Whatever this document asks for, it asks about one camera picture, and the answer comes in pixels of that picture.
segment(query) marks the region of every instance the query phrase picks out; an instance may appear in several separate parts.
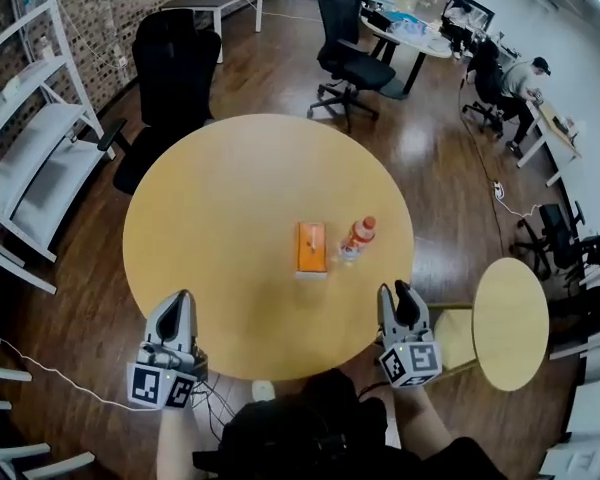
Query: white shelving unit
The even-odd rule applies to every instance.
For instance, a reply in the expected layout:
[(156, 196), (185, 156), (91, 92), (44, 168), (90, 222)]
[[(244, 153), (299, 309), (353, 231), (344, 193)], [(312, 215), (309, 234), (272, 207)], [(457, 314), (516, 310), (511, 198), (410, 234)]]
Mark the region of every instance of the white shelving unit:
[[(53, 235), (103, 156), (96, 144), (71, 142), (66, 136), (79, 120), (93, 128), (98, 138), (104, 132), (73, 62), (57, 0), (40, 3), (24, 16), (18, 15), (18, 5), (12, 7), (15, 21), (0, 33), (0, 47), (32, 20), (49, 13), (60, 55), (33, 60), (18, 75), (17, 93), (0, 105), (1, 130), (34, 92), (42, 91), (48, 101), (0, 160), (0, 224), (45, 258), (55, 261), (55, 254), (49, 250)], [(80, 104), (65, 102), (46, 84), (63, 67), (69, 72)], [(111, 149), (107, 154), (114, 157)]]

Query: orange bottle cap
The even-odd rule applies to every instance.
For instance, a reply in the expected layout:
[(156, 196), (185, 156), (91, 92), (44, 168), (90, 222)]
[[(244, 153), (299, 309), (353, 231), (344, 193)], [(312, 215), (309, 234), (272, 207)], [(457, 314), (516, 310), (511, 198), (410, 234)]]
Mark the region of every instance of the orange bottle cap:
[(362, 226), (365, 229), (373, 229), (376, 227), (376, 218), (375, 217), (365, 217), (362, 221)]

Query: black cap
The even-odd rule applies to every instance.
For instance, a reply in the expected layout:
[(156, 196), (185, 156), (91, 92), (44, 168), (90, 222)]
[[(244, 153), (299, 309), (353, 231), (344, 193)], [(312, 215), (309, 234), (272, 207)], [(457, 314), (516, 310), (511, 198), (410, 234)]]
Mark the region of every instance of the black cap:
[(540, 68), (547, 75), (551, 76), (551, 70), (549, 69), (549, 63), (546, 60), (544, 60), (542, 57), (536, 57), (535, 59), (533, 59), (533, 62), (531, 63), (531, 65), (535, 66), (537, 68)]

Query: brick wall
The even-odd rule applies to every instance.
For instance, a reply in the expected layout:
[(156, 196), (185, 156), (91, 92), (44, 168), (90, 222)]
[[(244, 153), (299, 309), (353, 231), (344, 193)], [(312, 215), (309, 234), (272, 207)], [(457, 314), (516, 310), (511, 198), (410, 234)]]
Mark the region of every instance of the brick wall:
[[(60, 0), (64, 28), (73, 58), (96, 112), (136, 76), (131, 54), (136, 30), (146, 15), (156, 11), (166, 1), (168, 0)], [(207, 13), (198, 13), (200, 26), (209, 23), (209, 17), (205, 14)], [(13, 21), (10, 0), (0, 0), (0, 31)], [(42, 35), (54, 42), (46, 13), (34, 20), (27, 33), (36, 52)], [(115, 67), (116, 47), (121, 49), (129, 61), (129, 66), (124, 71)], [(0, 48), (0, 89), (26, 64), (20, 38), (14, 35)], [(50, 79), (50, 85), (65, 100), (75, 102), (77, 97), (65, 73), (66, 70), (61, 69)], [(0, 158), (43, 104), (44, 100), (39, 94), (32, 96), (4, 127), (0, 133)], [(0, 226), (0, 236), (4, 233)]]

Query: person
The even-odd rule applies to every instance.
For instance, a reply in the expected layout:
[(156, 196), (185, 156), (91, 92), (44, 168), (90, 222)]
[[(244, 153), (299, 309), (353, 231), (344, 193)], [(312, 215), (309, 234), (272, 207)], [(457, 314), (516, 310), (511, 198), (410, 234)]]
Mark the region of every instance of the person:
[(505, 478), (475, 441), (452, 439), (422, 387), (394, 390), (393, 402), (401, 449), (385, 445), (384, 403), (360, 402), (339, 370), (312, 377), (297, 395), (247, 404), (217, 451), (195, 451), (193, 411), (163, 411), (157, 478)]
[(537, 77), (551, 76), (549, 64), (542, 57), (536, 57), (531, 62), (521, 62), (507, 71), (502, 80), (502, 99), (498, 104), (504, 112), (502, 119), (509, 121), (518, 116), (520, 125), (513, 140), (507, 142), (507, 147), (517, 156), (521, 157), (520, 143), (524, 139), (529, 127), (533, 123), (531, 111), (527, 108), (527, 101), (541, 104), (542, 97), (538, 89)]
[(456, 59), (460, 58), (463, 42), (468, 46), (471, 41), (469, 25), (471, 6), (464, 0), (449, 2), (448, 8), (442, 15), (442, 28), (440, 32), (451, 41), (451, 51)]

